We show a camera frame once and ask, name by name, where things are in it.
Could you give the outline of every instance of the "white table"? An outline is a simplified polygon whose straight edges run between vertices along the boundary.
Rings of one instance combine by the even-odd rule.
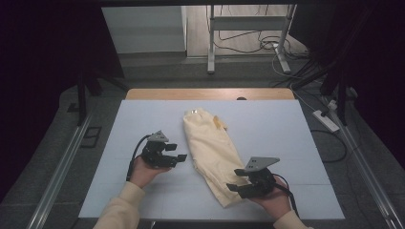
[[[224,209],[193,168],[182,117],[185,111],[198,107],[228,125],[228,134],[244,163],[251,156],[281,159],[269,169],[288,181],[301,219],[344,218],[297,100],[122,101],[79,217],[98,218],[109,199],[119,194],[139,140],[162,130],[170,143],[178,144],[175,152],[166,153],[188,157],[145,188],[147,195],[139,208],[143,219],[272,221],[248,200]]]

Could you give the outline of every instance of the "beige sleeve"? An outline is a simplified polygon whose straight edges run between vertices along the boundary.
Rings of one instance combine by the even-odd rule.
[[[276,229],[312,229],[304,225],[293,210],[279,218],[273,226]]]
[[[126,182],[119,196],[112,198],[104,208],[94,228],[137,228],[138,206],[144,196],[144,191],[137,185]]]
[[[229,191],[226,186],[227,183],[244,185],[247,181],[235,175],[235,169],[243,169],[245,166],[225,130],[224,123],[199,108],[188,111],[183,118],[183,124],[194,167],[205,178],[220,204],[226,207],[241,201],[238,193]]]

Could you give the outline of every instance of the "power strip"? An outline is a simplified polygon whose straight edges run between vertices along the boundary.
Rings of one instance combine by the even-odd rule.
[[[321,116],[321,111],[312,113],[330,132],[335,133],[339,130],[339,127],[334,124],[327,116]]]

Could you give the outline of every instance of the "human hand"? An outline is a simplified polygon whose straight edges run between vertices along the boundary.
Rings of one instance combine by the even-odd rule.
[[[155,176],[169,171],[171,168],[153,168],[147,164],[141,156],[134,160],[134,170],[131,174],[130,182],[136,184],[139,188],[145,187]]]
[[[281,181],[277,176],[274,176],[276,182],[283,187],[287,188],[286,184]],[[288,195],[282,190],[274,187],[274,190],[262,198],[251,198],[251,201],[261,205],[269,215],[275,220],[282,217],[284,214],[291,211],[289,205]]]

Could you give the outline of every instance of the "beige cloth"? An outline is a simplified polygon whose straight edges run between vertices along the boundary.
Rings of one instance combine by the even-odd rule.
[[[225,124],[203,108],[186,112],[183,123],[194,167],[205,178],[217,200],[223,207],[241,201],[239,194],[229,191],[226,186],[227,183],[245,185],[247,181],[235,175],[235,169],[245,166]]]

